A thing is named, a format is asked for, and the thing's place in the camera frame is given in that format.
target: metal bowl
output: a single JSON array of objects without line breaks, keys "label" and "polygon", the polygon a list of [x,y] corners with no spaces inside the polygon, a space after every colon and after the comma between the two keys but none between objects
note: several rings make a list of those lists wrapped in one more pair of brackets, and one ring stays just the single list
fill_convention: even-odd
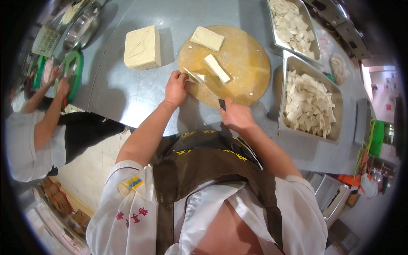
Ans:
[{"label": "metal bowl", "polygon": [[62,45],[65,52],[82,49],[92,39],[100,25],[100,9],[98,3],[93,3],[79,15],[65,37]]}]

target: human hand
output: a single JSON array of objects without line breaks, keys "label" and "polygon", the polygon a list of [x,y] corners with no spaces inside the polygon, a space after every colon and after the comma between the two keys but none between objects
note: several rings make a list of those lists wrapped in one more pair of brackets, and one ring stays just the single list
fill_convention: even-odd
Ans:
[{"label": "human hand", "polygon": [[50,79],[49,79],[49,82],[50,82],[50,83],[53,84],[54,81],[55,81],[55,79],[59,78],[60,74],[59,74],[58,70],[59,70],[59,67],[58,67],[58,66],[56,66],[56,67],[54,67],[54,68],[52,69],[51,75],[50,75]]},{"label": "human hand", "polygon": [[58,83],[57,95],[65,97],[69,91],[69,83],[66,78],[62,78]]},{"label": "human hand", "polygon": [[180,71],[173,71],[166,85],[164,102],[169,102],[175,108],[179,107],[188,94],[190,83],[186,82],[188,75]]},{"label": "human hand", "polygon": [[236,104],[231,98],[226,98],[225,109],[226,111],[220,109],[222,121],[238,134],[241,135],[244,130],[257,126],[248,106]]}]

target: stack of tofu skins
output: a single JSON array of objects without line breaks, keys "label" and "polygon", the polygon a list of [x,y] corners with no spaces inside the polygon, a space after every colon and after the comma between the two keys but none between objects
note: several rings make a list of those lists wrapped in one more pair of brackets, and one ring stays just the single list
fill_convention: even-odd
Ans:
[{"label": "stack of tofu skins", "polygon": [[332,93],[313,77],[286,72],[286,104],[283,121],[287,127],[326,138],[331,132],[335,107]]},{"label": "stack of tofu skins", "polygon": [[315,40],[311,29],[302,20],[299,8],[286,0],[270,0],[273,19],[275,21],[276,34],[279,39],[292,49],[296,49],[310,58],[315,55],[311,52],[310,42]]}]

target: human arm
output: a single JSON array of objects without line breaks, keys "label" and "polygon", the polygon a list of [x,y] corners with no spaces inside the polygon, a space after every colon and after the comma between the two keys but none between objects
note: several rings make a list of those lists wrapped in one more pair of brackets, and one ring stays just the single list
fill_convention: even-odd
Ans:
[{"label": "human arm", "polygon": [[34,112],[38,104],[41,102],[41,100],[47,93],[48,89],[54,84],[57,76],[58,76],[58,67],[54,67],[51,72],[49,81],[43,86],[41,86],[41,88],[27,101],[27,103],[21,109],[21,113],[33,113]]},{"label": "human arm", "polygon": [[52,138],[60,119],[62,101],[68,91],[69,83],[63,78],[58,84],[57,93],[50,107],[45,112],[44,118],[34,126],[34,147],[36,150]]},{"label": "human arm", "polygon": [[249,107],[236,104],[231,98],[225,99],[225,106],[226,111],[220,109],[224,124],[242,136],[257,155],[265,171],[281,179],[288,175],[302,177],[289,155],[255,123]]},{"label": "human arm", "polygon": [[186,99],[190,89],[187,79],[188,75],[180,71],[171,73],[163,102],[129,136],[119,151],[116,163],[133,160],[143,167],[147,166],[159,146],[171,115]]}]

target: brown apron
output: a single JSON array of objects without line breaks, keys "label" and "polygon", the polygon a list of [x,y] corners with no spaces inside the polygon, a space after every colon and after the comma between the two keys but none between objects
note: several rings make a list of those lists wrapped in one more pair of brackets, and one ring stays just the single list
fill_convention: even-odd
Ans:
[{"label": "brown apron", "polygon": [[157,201],[156,254],[173,244],[174,202],[210,180],[246,181],[266,209],[269,233],[282,249],[282,216],[275,196],[275,177],[259,168],[243,141],[222,131],[200,130],[165,137],[152,159]]}]

